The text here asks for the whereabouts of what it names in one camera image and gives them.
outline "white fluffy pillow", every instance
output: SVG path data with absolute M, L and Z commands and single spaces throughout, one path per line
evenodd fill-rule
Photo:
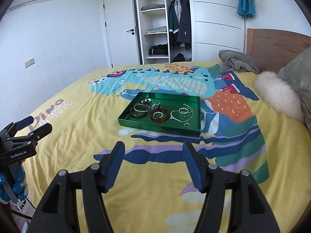
M 304 123 L 304 113 L 299 95 L 273 72 L 262 72 L 254 83 L 262 99 L 277 112 Z

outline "yellow blanket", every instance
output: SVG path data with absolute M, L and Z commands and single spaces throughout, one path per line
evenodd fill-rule
M 60 169 L 84 170 L 123 141 L 124 161 L 104 195 L 114 232 L 193 232 L 205 196 L 182 159 L 183 138 L 122 127 L 117 120 L 140 91 L 185 93 L 201 97 L 202 133 L 191 140 L 194 147 L 224 170 L 249 170 L 281 232 L 289 232 L 311 197 L 311 138 L 302 123 L 260 100 L 255 79 L 253 73 L 221 74 L 215 62 L 117 67 L 83 77 L 33 112 L 34 123 L 18 134 L 46 122 L 53 126 L 24 164 L 34 203 Z M 77 205 L 85 233 L 79 192 Z M 229 211 L 227 192 L 221 233 Z

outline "screw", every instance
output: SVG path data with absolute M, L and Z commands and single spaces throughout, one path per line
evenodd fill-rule
M 59 171 L 59 176 L 65 176 L 66 173 L 67 173 L 66 170 L 60 170 Z
M 208 168 L 215 170 L 217 168 L 217 165 L 216 164 L 209 164 Z
M 249 171 L 247 171 L 247 170 L 242 170 L 241 173 L 242 173 L 242 175 L 244 175 L 246 177 L 249 175 Z
M 93 170 L 99 169 L 99 164 L 93 164 L 93 165 L 91 165 L 91 169 L 93 169 Z

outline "wardrobe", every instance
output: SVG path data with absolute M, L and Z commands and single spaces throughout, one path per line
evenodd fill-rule
M 218 60 L 220 50 L 244 52 L 245 20 L 237 14 L 238 0 L 189 0 L 191 14 L 191 49 L 173 48 L 169 41 L 169 7 L 173 0 L 136 0 L 143 64 L 171 63 L 182 53 L 185 60 Z M 151 4 L 163 8 L 141 10 Z M 166 26 L 166 32 L 147 33 Z M 168 55 L 150 55 L 151 46 L 168 44 Z

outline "pearl necklace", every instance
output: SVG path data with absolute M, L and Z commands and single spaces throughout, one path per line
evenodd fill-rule
M 175 120 L 175 121 L 180 122 L 180 123 L 187 123 L 188 121 L 190 121 L 192 119 L 192 117 L 193 117 L 193 109 L 190 106 L 188 106 L 187 104 L 185 104 L 185 103 L 183 105 L 186 106 L 187 108 L 189 108 L 191 112 L 189 112 L 189 110 L 186 109 L 186 108 L 180 108 L 179 110 L 174 110 L 174 111 L 171 112 L 171 118 L 170 118 L 171 120 Z M 173 113 L 174 112 L 178 112 L 181 115 L 185 115 L 185 114 L 192 114 L 192 115 L 191 115 L 191 117 L 188 120 L 181 121 L 181 120 L 178 120 L 177 118 L 173 117 Z

